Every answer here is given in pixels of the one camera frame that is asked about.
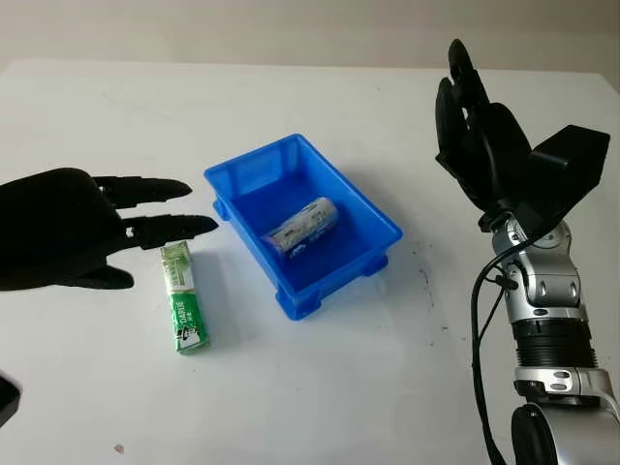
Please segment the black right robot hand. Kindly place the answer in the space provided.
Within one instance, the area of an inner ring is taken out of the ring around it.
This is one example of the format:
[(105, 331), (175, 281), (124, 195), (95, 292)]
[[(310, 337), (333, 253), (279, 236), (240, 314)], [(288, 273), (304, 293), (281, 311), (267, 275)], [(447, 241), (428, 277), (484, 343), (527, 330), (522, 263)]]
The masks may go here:
[(450, 76), (441, 79), (435, 101), (436, 161), (487, 213), (516, 197), (531, 145), (512, 112), (489, 100), (461, 40), (451, 42), (448, 59)]

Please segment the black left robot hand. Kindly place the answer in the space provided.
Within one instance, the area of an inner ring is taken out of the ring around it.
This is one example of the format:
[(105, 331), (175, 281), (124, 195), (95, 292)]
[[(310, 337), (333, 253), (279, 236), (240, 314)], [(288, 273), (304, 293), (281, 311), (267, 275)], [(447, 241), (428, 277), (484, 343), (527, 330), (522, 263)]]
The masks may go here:
[(76, 168), (48, 170), (2, 185), (2, 291), (132, 288), (133, 276), (109, 265), (110, 255), (192, 239), (218, 225), (203, 215), (123, 218), (120, 210), (191, 192), (174, 179), (92, 176)]

